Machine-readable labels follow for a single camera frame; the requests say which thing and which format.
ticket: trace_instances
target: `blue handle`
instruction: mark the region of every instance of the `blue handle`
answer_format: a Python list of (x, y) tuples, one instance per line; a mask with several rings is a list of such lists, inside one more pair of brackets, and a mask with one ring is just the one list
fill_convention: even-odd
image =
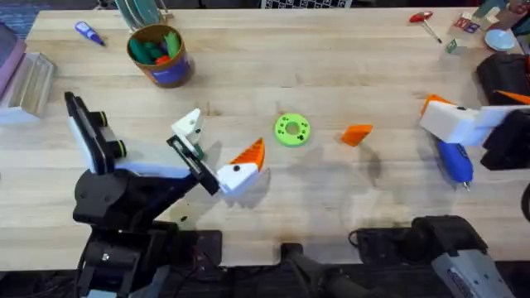
[(451, 179), (458, 183), (471, 182), (473, 164), (464, 147), (461, 144), (448, 144), (442, 140), (438, 140), (436, 145)]

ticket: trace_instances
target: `orange plastic piece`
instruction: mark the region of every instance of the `orange plastic piece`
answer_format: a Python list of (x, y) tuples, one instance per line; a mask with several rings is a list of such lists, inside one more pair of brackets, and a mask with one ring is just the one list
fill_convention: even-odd
[(436, 95), (436, 94), (429, 94), (429, 95), (427, 96), (427, 98), (425, 99), (425, 103), (423, 104), (423, 108), (422, 108), (422, 110), (421, 110), (421, 112), (420, 112), (420, 114), (421, 114), (422, 116), (423, 116), (425, 110), (427, 109), (427, 106), (429, 105), (429, 103), (430, 103), (431, 101), (439, 101), (439, 102), (442, 102), (442, 103), (454, 104), (454, 103), (450, 102), (449, 100), (444, 99), (444, 98), (442, 98), (442, 97), (440, 97), (440, 96), (438, 96), (438, 95)]
[(265, 144), (263, 139), (258, 139), (252, 146), (247, 148), (243, 153), (239, 154), (230, 165), (238, 163), (249, 163), (253, 162), (258, 166), (258, 171), (262, 169), (263, 160), (265, 159)]
[(369, 124), (352, 125), (346, 129), (346, 131), (342, 134), (342, 137), (340, 137), (340, 140), (352, 147), (355, 147), (361, 143), (361, 141), (363, 141), (363, 139), (368, 136), (370, 132), (372, 132), (372, 127), (373, 126)]
[(530, 104), (530, 96), (521, 95), (521, 94), (515, 94), (511, 92), (501, 91), (501, 90), (495, 90), (495, 92), (499, 92), (500, 94), (504, 96), (508, 96), (511, 99), (515, 99), (517, 101), (520, 101), (524, 104)]
[(163, 55), (163, 56), (160, 56), (160, 58), (158, 58), (158, 59), (155, 61), (155, 63), (156, 63), (157, 65), (159, 65), (159, 64), (162, 64), (162, 63), (166, 63), (166, 62), (169, 61), (169, 60), (171, 60), (171, 59), (169, 58), (168, 55)]

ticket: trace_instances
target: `cup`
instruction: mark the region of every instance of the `cup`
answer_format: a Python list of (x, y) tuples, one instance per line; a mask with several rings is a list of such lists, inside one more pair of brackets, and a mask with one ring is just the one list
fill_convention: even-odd
[[(159, 65), (145, 65), (135, 60), (134, 54), (129, 48), (129, 41), (136, 38), (141, 43), (154, 42), (161, 44), (164, 41), (164, 36), (168, 33), (174, 32), (177, 38), (181, 41), (181, 47), (176, 53), (176, 56), (169, 61)], [(135, 31), (127, 42), (127, 53), (131, 57), (134, 64), (143, 71), (146, 76), (151, 79), (153, 83), (162, 88), (175, 88), (182, 86), (193, 75), (193, 67), (190, 57), (186, 53), (186, 47), (181, 34), (173, 27), (155, 24), (145, 26)]]

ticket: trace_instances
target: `green marker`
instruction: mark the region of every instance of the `green marker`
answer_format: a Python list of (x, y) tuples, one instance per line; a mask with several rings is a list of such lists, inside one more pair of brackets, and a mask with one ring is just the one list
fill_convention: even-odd
[(167, 53), (169, 54), (169, 57), (175, 58), (176, 54), (181, 48), (181, 41), (179, 41), (175, 32), (168, 33), (166, 36), (164, 36), (164, 40), (166, 40)]
[(140, 41), (138, 41), (136, 38), (131, 38), (129, 41), (129, 48), (131, 49), (134, 58), (136, 58), (136, 61), (146, 65), (155, 64), (155, 61), (151, 59), (149, 53), (147, 53), (143, 48), (142, 43), (140, 43)]

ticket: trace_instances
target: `wooden table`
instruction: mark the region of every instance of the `wooden table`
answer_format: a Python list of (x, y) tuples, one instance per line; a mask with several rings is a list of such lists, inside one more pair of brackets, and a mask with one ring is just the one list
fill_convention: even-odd
[[(430, 23), (445, 41), (463, 10), (473, 11), (434, 9)], [(422, 27), (407, 24), (416, 11), (175, 11), (173, 25), (197, 68), (180, 89), (155, 87), (130, 61), (117, 12), (41, 12), (27, 43), (58, 70), (42, 121), (0, 127), (0, 270), (73, 268), (89, 234), (72, 220), (85, 164), (66, 121), (67, 90), (104, 110), (116, 133), (158, 144), (176, 119), (201, 108), (201, 144), (213, 165), (264, 138), (269, 175), (246, 195), (234, 201), (197, 187), (161, 217), (222, 230), (225, 265), (274, 263), (279, 243), (293, 241), (323, 262), (357, 262), (346, 240), (352, 229), (433, 214), (468, 219), (496, 259), (530, 259), (530, 223), (519, 209), (530, 171), (487, 171), (484, 150), (469, 147), (471, 192), (454, 190), (417, 125), (429, 93), (479, 106), (473, 72), (490, 51), (477, 34), (466, 54), (445, 54)], [(77, 33), (79, 20), (108, 47)], [(282, 113), (308, 117), (305, 146), (276, 142), (272, 125)], [(374, 130), (359, 147), (338, 142), (355, 123)]]

